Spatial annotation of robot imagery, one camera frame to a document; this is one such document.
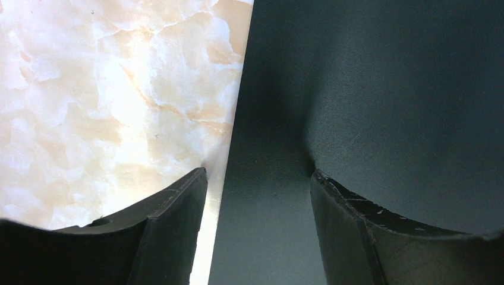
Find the marble surface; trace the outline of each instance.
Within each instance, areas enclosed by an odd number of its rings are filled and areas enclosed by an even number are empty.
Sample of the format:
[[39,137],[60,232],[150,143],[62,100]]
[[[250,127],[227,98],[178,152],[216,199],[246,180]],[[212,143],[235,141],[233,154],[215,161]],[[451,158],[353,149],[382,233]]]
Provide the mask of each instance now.
[[84,226],[204,165],[213,248],[252,4],[0,0],[0,217]]

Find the black plastic piece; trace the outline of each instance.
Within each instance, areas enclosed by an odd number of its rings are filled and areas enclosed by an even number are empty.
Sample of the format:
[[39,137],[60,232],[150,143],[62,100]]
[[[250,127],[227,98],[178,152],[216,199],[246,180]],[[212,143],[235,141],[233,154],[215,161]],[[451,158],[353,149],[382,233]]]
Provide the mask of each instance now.
[[473,235],[407,219],[320,170],[311,201],[329,285],[504,284],[504,232]]
[[0,284],[188,284],[206,191],[201,167],[85,227],[0,220]]

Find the dark gray surface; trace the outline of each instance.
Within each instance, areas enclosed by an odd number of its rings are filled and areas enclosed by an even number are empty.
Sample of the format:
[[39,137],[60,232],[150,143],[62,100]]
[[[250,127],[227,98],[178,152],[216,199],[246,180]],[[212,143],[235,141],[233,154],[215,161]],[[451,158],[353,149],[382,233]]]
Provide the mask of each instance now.
[[210,284],[325,283],[307,153],[405,217],[503,227],[503,5],[256,0]]

